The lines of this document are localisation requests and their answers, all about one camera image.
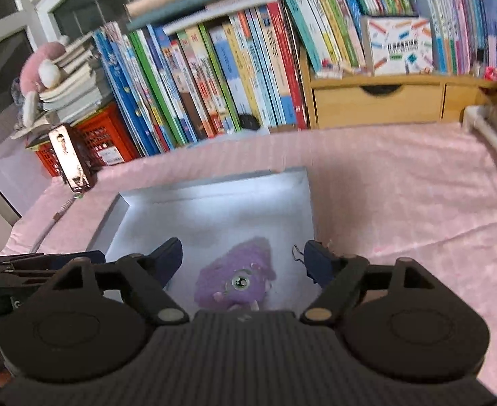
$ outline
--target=pink stuffed animal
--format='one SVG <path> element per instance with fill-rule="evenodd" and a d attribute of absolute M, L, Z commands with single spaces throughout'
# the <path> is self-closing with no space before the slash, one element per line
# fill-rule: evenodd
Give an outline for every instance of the pink stuffed animal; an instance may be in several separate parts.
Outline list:
<path fill-rule="evenodd" d="M 27 128 L 36 120 L 39 94 L 56 87 L 62 81 L 61 70 L 52 61 L 66 53 L 68 42 L 68 37 L 62 37 L 59 42 L 39 46 L 21 70 L 20 87 L 25 97 L 23 125 Z"/>

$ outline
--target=white label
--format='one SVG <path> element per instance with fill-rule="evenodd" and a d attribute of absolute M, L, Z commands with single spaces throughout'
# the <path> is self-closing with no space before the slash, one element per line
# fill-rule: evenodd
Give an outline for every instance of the white label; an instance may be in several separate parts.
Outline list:
<path fill-rule="evenodd" d="M 109 148 L 102 149 L 98 151 L 98 155 L 105 162 L 107 166 L 116 165 L 118 163 L 124 162 L 124 158 L 118 152 L 116 146 L 110 146 Z"/>

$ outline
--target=purple plush toy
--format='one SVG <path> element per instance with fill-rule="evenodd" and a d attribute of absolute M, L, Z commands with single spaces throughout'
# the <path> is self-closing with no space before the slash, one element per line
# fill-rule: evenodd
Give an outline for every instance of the purple plush toy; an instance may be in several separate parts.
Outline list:
<path fill-rule="evenodd" d="M 210 310 L 250 306 L 257 310 L 276 278 L 271 247 L 265 238 L 252 238 L 233 247 L 200 271 L 194 300 Z"/>

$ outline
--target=wooden desk organizer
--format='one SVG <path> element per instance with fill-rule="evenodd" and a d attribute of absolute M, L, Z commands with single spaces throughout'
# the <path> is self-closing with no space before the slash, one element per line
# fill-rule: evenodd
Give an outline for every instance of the wooden desk organizer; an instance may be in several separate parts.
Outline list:
<path fill-rule="evenodd" d="M 497 101 L 497 83 L 470 76 L 406 74 L 317 79 L 299 56 L 313 129 L 384 123 L 461 121 L 469 105 Z"/>

